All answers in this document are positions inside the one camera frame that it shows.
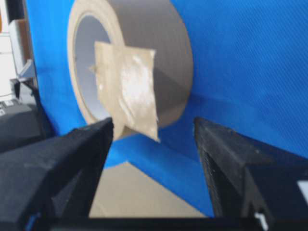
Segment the blue cloth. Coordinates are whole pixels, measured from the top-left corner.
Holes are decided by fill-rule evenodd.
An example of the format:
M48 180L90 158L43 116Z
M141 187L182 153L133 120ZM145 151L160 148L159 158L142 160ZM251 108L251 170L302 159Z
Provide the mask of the blue cloth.
M202 116L308 157L308 1L171 0L189 33L194 83L161 144L136 135L115 142L106 167L129 160L213 215L193 139ZM57 134L85 125L71 87L66 34L73 0L27 0L43 106Z

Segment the white label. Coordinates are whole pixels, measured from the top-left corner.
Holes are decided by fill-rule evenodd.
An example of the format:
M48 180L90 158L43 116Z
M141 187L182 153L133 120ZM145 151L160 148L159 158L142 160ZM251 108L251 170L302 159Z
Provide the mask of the white label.
M306 200L306 203L308 204L308 181L307 180L300 180L297 182L300 190L302 191L302 194Z
M4 116L5 115L5 111L3 109L0 109L0 116Z
M13 106L13 105L14 105L14 103L13 103L11 100L4 101L4 103L5 103L5 105L6 105L7 107L10 107L10 106Z

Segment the black object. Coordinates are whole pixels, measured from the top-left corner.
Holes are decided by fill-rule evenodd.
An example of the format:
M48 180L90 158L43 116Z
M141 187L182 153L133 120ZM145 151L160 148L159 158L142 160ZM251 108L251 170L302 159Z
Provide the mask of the black object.
M53 198L59 194L66 197L59 200L68 201L68 206L58 206L75 216L87 214L112 139L113 124L108 119L63 137L0 154L0 230L24 230L37 213L55 217ZM71 193L61 194L78 174L75 188L68 190ZM72 202L78 202L78 206L71 206Z
M6 8L9 24L15 19L23 19L25 17L23 0L6 0Z
M195 138L217 217L257 217L272 231L308 229L298 185L308 181L307 159L202 118Z
M226 219L39 219L33 231L260 231L257 220Z
M11 83L17 99L0 102L0 153L53 136L39 91L27 82L15 79ZM28 100L18 100L20 96Z
M0 102L0 153L43 139L36 111L17 100Z

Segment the tape roll inner core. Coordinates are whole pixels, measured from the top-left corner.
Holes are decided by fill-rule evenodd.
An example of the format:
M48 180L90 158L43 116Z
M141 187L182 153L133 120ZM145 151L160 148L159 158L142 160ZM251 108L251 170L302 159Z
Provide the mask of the tape roll inner core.
M95 65L96 41L110 43L103 25L91 15L84 16L77 28L75 40L75 70L78 87L90 113L98 120L110 117L98 99L95 74L90 67Z

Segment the tan tape roll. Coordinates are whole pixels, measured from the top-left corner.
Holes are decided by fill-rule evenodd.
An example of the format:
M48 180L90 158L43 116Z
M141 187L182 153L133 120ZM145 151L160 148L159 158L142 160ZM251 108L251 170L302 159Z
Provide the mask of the tan tape roll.
M193 81L193 56L185 25L170 1L76 0L67 39L71 80L88 124L109 116L89 70L95 64L96 41L155 50L158 126L168 126L182 115Z

